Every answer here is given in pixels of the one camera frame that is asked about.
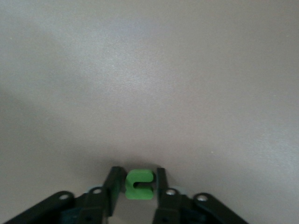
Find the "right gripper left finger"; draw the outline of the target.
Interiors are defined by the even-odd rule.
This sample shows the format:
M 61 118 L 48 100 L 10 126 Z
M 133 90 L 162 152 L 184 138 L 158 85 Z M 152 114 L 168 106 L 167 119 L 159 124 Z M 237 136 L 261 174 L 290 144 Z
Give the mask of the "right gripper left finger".
M 102 186 L 76 197 L 59 191 L 17 216 L 7 224 L 107 224 L 123 188 L 124 169 L 112 167 Z

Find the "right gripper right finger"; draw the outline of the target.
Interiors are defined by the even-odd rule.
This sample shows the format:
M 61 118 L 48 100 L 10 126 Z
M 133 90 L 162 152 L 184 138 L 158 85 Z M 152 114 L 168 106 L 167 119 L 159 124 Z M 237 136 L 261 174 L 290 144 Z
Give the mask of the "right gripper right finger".
M 154 224 L 246 224 L 242 217 L 209 193 L 192 198 L 168 185 L 166 170 L 158 168 Z

